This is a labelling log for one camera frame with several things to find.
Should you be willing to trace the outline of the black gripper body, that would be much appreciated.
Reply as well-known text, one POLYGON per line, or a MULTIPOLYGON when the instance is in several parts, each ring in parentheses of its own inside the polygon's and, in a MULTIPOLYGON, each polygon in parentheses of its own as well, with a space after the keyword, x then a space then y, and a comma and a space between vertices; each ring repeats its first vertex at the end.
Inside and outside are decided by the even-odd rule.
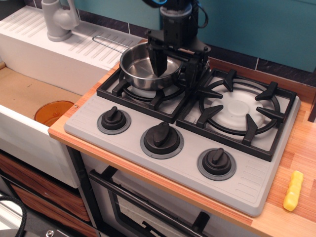
POLYGON ((147 30, 149 45, 157 49, 162 49, 167 57, 179 58, 184 61, 187 58, 196 56, 197 58, 207 58, 211 48, 200 41, 195 34, 185 34, 176 31, 147 30))

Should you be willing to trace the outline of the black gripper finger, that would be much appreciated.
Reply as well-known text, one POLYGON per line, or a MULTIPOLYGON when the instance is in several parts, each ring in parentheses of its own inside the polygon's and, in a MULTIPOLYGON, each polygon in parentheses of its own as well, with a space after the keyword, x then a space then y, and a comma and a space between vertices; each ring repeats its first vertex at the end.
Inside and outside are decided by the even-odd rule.
POLYGON ((186 92, 191 91, 209 70, 208 58, 190 58, 185 65, 186 92))
POLYGON ((149 58, 154 74, 160 77, 167 69, 167 55, 162 49, 149 45, 149 58))

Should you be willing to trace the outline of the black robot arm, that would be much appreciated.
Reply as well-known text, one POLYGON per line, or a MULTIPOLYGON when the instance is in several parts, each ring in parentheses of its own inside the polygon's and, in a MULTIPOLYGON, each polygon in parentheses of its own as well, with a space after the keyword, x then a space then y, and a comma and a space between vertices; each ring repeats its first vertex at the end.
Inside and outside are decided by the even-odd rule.
POLYGON ((207 12, 198 0, 146 0, 162 16, 161 30, 148 30, 147 50, 154 74, 167 70, 167 58, 184 62, 186 87, 192 88, 209 68, 211 48, 197 37, 198 29, 208 24, 207 12))

